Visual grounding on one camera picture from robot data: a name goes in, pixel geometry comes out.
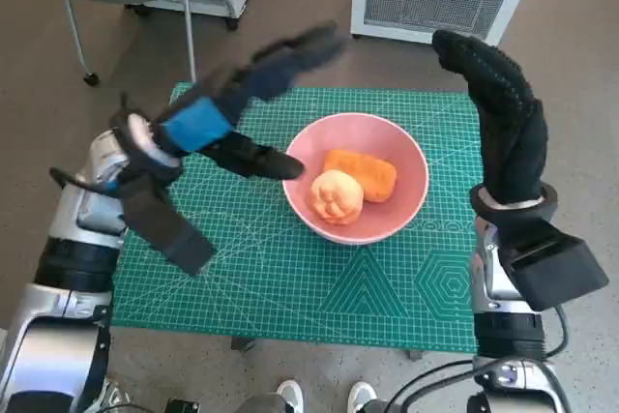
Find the left robot hand blue tape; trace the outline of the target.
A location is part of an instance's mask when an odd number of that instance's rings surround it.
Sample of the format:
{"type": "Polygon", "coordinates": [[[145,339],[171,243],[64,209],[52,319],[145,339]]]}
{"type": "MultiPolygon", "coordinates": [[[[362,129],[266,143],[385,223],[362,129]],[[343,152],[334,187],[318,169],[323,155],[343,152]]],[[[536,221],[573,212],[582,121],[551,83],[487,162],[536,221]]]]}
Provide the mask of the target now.
{"type": "Polygon", "coordinates": [[[245,178],[294,180],[305,167],[277,149],[236,131],[253,100],[271,102],[292,89],[300,74],[337,58],[346,38],[333,21],[315,25],[257,50],[248,63],[198,80],[155,120],[155,139],[164,151],[199,153],[218,167],[245,178]]]}

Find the right robot hand black glove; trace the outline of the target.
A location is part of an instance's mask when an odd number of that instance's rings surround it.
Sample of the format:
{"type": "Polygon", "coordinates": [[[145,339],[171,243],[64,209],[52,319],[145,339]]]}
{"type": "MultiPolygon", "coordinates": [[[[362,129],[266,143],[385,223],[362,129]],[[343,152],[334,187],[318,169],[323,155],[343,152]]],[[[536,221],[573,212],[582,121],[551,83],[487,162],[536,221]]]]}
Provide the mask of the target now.
{"type": "Polygon", "coordinates": [[[447,30],[435,31],[431,45],[441,67],[465,79],[478,110],[489,196],[501,205],[540,198],[548,130],[520,65],[495,46],[447,30]]]}

